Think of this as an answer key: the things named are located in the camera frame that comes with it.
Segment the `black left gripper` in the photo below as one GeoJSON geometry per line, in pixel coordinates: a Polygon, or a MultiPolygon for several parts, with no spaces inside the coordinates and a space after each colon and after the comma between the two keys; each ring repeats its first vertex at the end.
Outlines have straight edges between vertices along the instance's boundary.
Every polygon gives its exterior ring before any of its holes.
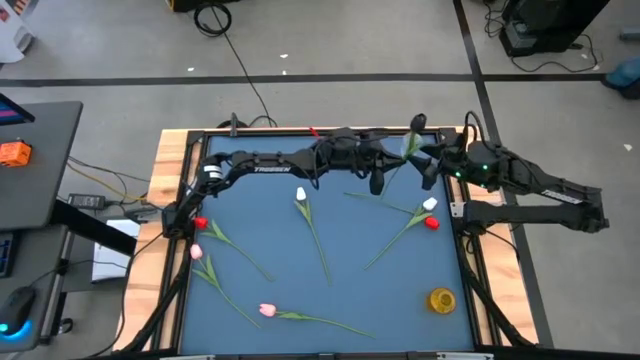
{"type": "Polygon", "coordinates": [[[379,129],[356,132],[344,127],[329,132],[312,145],[312,170],[325,173],[346,170],[371,173],[369,189],[379,196],[385,188],[384,172],[401,167],[406,159],[389,152],[382,144],[388,137],[379,129]]]}

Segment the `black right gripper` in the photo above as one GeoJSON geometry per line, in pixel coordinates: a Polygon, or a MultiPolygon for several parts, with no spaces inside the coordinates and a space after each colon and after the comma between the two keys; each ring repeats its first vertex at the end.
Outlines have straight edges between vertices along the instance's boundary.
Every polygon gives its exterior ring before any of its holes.
{"type": "Polygon", "coordinates": [[[422,171],[422,189],[430,190],[438,180],[439,173],[462,178],[466,175],[466,145],[439,144],[433,158],[410,156],[409,162],[422,171]]]}

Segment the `red artificial tulip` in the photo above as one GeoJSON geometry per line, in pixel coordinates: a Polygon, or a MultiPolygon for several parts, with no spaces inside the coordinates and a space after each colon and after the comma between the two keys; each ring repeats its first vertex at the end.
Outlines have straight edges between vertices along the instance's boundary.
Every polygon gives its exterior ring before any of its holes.
{"type": "MultiPolygon", "coordinates": [[[[355,197],[355,198],[361,198],[361,199],[368,199],[371,201],[374,201],[376,203],[379,203],[385,207],[403,212],[403,213],[407,213],[410,214],[412,216],[412,212],[415,210],[408,210],[405,209],[403,207],[400,207],[399,205],[394,205],[391,202],[384,200],[382,197],[376,197],[373,195],[366,195],[366,194],[362,194],[362,193],[353,193],[353,192],[345,192],[345,195],[347,196],[351,196],[351,197],[355,197]]],[[[435,218],[433,215],[429,216],[428,218],[426,218],[425,220],[419,222],[419,223],[423,223],[427,228],[432,229],[432,230],[437,230],[440,227],[440,222],[437,218],[435,218]]]]}
{"type": "Polygon", "coordinates": [[[222,241],[235,249],[243,257],[245,257],[258,271],[260,271],[268,281],[274,281],[274,278],[262,266],[260,266],[251,255],[249,255],[245,250],[239,247],[235,242],[233,242],[224,234],[224,232],[213,219],[208,219],[203,216],[197,216],[194,218],[194,226],[196,229],[201,230],[204,235],[222,241]]]}

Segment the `clear glass vase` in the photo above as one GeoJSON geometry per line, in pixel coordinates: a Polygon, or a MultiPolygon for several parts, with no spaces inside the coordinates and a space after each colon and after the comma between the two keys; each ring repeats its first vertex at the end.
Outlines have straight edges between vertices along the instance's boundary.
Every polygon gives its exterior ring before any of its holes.
{"type": "Polygon", "coordinates": [[[406,133],[402,138],[401,156],[408,158],[423,146],[422,136],[416,132],[406,133]]]}

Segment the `yellow glass vase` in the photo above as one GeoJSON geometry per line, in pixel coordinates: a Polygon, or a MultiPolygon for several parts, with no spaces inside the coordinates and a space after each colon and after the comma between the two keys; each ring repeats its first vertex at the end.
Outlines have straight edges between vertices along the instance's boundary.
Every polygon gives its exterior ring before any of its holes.
{"type": "Polygon", "coordinates": [[[448,315],[456,309],[454,293],[443,287],[433,289],[426,298],[427,308],[437,314],[448,315]]]}

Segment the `blue table mat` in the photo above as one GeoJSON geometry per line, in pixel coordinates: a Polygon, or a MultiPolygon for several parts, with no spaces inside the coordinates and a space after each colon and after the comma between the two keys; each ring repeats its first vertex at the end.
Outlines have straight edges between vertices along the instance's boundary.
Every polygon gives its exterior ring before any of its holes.
{"type": "Polygon", "coordinates": [[[273,278],[268,281],[226,243],[199,236],[225,293],[256,328],[199,276],[190,280],[180,351],[184,355],[379,353],[462,350],[473,346],[454,234],[443,182],[423,190],[411,165],[386,176],[384,200],[415,210],[434,197],[437,230],[419,223],[406,231],[369,269],[365,265],[404,227],[411,215],[345,192],[369,194],[367,180],[347,171],[322,176],[318,188],[289,174],[241,177],[202,213],[273,278]],[[295,205],[303,187],[332,284],[328,285],[309,226],[295,205]],[[430,311],[435,288],[457,301],[448,315],[430,311]],[[262,303],[333,320],[370,333],[362,336],[315,321],[268,318],[262,303]]]}

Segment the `large foreground green stem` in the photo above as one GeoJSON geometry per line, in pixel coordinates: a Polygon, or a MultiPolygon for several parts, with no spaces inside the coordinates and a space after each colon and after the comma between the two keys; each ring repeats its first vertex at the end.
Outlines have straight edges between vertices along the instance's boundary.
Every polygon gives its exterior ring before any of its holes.
{"type": "Polygon", "coordinates": [[[324,319],[324,318],[319,318],[319,317],[314,317],[314,316],[310,316],[310,315],[306,315],[306,314],[302,314],[302,313],[297,313],[297,312],[293,312],[293,311],[284,311],[284,310],[279,310],[274,304],[269,304],[269,303],[262,303],[259,305],[259,312],[268,318],[282,318],[282,319],[288,319],[288,320],[298,320],[298,321],[315,321],[315,322],[320,322],[320,323],[324,323],[324,324],[329,324],[332,326],[336,326],[336,327],[340,327],[342,329],[348,330],[350,332],[362,335],[362,336],[366,336],[369,338],[373,338],[373,335],[371,335],[370,333],[355,329],[353,327],[350,327],[348,325],[333,321],[333,320],[329,320],[329,319],[324,319]]]}

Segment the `black equipment case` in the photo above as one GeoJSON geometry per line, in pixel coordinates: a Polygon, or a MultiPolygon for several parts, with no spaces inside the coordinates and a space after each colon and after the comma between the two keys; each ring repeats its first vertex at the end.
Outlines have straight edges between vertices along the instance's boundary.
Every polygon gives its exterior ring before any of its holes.
{"type": "Polygon", "coordinates": [[[499,40],[509,57],[562,53],[610,0],[507,0],[499,40]]]}

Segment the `pink artificial tulip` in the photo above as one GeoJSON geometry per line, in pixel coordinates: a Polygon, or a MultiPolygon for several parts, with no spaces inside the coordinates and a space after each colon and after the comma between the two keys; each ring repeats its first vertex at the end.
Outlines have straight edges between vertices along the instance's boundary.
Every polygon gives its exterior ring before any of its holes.
{"type": "Polygon", "coordinates": [[[248,320],[256,328],[260,328],[260,325],[254,321],[249,315],[247,315],[240,307],[238,307],[232,299],[225,293],[220,282],[217,278],[216,271],[213,266],[213,262],[209,255],[205,255],[204,251],[198,244],[191,245],[189,248],[189,255],[194,260],[199,268],[192,268],[192,272],[206,281],[209,285],[212,285],[222,296],[222,298],[238,313],[240,313],[246,320],[248,320]]]}

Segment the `white paper box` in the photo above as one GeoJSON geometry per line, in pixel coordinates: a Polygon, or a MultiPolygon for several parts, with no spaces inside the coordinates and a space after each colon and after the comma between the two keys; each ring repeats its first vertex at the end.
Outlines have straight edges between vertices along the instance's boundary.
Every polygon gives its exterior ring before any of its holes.
{"type": "MultiPolygon", "coordinates": [[[[136,238],[141,225],[129,219],[110,219],[106,221],[110,227],[136,238]]],[[[95,244],[91,282],[98,283],[107,280],[124,278],[126,276],[130,257],[103,245],[95,244]]]]}

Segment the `black power adapter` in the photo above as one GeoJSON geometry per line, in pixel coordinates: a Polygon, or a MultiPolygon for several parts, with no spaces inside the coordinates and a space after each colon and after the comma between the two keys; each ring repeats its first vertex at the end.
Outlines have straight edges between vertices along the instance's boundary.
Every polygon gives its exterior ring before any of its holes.
{"type": "Polygon", "coordinates": [[[104,210],[106,208],[106,198],[102,195],[71,193],[67,203],[84,210],[104,210]]]}

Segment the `grey desk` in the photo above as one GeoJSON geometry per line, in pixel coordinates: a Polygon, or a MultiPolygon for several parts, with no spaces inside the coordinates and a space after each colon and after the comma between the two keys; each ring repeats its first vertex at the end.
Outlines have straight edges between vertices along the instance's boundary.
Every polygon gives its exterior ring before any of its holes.
{"type": "Polygon", "coordinates": [[[79,101],[24,107],[34,122],[0,126],[0,143],[23,140],[32,147],[26,166],[0,165],[0,232],[49,223],[83,110],[79,101]]]}

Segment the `orange box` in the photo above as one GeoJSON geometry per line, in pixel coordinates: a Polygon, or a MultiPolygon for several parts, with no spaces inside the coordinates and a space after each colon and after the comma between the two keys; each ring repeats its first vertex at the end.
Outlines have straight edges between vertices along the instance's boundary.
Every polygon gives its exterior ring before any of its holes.
{"type": "Polygon", "coordinates": [[[0,144],[0,165],[22,167],[30,162],[32,147],[23,141],[0,144]]]}

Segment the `computer screen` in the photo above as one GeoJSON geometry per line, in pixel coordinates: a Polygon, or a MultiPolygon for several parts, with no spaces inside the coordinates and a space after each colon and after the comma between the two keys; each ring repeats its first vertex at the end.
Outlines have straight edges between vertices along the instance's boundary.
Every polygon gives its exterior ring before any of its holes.
{"type": "Polygon", "coordinates": [[[33,114],[0,93],[0,126],[32,123],[34,121],[33,114]]]}

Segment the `black computer mouse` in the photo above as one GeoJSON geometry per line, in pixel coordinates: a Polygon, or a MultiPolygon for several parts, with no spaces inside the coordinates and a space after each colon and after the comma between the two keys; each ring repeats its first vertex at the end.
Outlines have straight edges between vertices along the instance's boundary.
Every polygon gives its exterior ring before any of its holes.
{"type": "Polygon", "coordinates": [[[0,335],[17,334],[26,325],[36,297],[36,289],[23,286],[15,289],[0,306],[0,335]]]}

